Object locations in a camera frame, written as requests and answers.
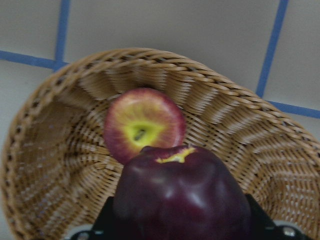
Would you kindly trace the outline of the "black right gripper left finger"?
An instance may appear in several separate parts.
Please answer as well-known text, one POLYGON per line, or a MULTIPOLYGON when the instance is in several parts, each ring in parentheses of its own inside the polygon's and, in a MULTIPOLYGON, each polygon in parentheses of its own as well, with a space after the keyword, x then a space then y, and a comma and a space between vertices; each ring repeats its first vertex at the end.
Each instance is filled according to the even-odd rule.
POLYGON ((93 224, 83 224, 71 229, 65 240, 116 240, 114 198, 108 197, 93 224))

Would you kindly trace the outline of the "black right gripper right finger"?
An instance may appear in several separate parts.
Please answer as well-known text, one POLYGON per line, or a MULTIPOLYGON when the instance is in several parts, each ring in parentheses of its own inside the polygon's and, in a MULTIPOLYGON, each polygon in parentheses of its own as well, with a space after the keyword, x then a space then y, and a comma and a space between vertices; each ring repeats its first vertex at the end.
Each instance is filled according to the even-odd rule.
POLYGON ((249 240, 309 240, 298 226, 291 222, 272 220, 254 197, 246 194, 251 210, 251 234, 249 240))

